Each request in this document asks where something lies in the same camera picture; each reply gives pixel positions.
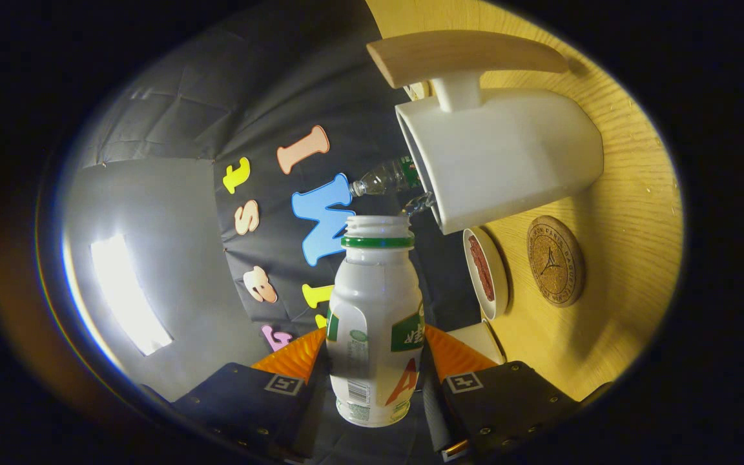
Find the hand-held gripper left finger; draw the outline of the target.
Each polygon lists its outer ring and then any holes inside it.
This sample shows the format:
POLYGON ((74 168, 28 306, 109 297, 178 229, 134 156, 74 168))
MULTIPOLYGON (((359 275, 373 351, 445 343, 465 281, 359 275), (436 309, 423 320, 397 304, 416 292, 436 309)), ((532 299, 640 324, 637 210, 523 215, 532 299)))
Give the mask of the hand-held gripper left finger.
POLYGON ((172 404, 213 437, 275 461, 312 457, 329 361, 326 329, 251 366, 227 363, 172 404))

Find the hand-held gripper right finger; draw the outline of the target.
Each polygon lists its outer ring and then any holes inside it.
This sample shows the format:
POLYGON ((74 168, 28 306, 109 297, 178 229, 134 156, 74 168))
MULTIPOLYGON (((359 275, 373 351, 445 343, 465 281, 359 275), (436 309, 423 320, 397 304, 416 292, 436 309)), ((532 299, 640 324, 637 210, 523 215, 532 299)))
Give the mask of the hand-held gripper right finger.
POLYGON ((431 325, 424 340, 424 412, 445 462, 498 461, 581 408, 524 362, 496 363, 431 325))

